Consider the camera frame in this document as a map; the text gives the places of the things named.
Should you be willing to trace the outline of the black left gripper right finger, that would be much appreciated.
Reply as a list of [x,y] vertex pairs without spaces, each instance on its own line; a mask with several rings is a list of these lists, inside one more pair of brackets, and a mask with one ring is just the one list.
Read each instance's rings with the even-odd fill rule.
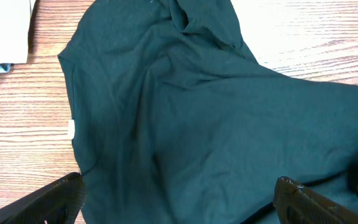
[[273,205],[284,224],[358,224],[358,214],[285,176],[275,184]]

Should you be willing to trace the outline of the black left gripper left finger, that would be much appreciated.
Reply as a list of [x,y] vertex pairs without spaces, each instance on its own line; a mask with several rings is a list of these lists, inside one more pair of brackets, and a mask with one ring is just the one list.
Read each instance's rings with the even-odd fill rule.
[[0,208],[0,224],[74,224],[85,200],[82,176],[72,172]]

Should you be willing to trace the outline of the plain black t-shirt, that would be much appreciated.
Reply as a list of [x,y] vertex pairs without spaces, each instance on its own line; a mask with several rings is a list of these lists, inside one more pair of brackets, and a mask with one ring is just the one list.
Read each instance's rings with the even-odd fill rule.
[[97,0],[58,57],[87,223],[240,223],[277,179],[358,214],[358,86],[261,66],[230,1]]

